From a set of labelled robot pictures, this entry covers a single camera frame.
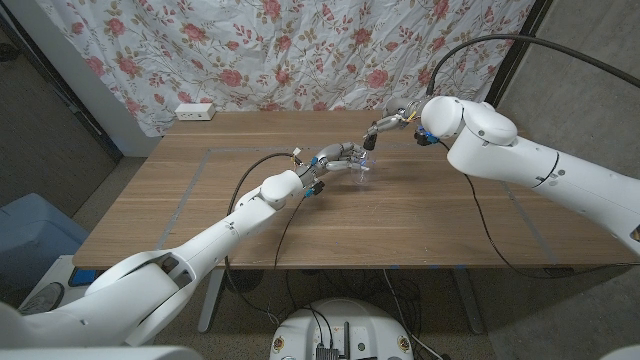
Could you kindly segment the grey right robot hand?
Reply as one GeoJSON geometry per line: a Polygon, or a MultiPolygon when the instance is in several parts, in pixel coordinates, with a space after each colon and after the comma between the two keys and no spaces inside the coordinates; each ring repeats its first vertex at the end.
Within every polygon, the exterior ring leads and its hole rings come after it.
{"type": "Polygon", "coordinates": [[[390,98],[384,105],[382,117],[372,123],[364,138],[404,128],[409,124],[420,124],[422,110],[427,102],[427,99],[390,98]]]}

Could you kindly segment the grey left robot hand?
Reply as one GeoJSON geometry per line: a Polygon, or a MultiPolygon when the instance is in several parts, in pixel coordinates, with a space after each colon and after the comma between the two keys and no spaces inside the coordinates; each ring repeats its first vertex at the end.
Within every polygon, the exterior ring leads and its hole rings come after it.
{"type": "Polygon", "coordinates": [[[368,172],[370,166],[365,164],[368,152],[362,146],[353,142],[329,145],[318,152],[310,163],[303,163],[295,173],[299,176],[304,187],[315,184],[320,177],[342,170],[356,170],[368,172]]]}

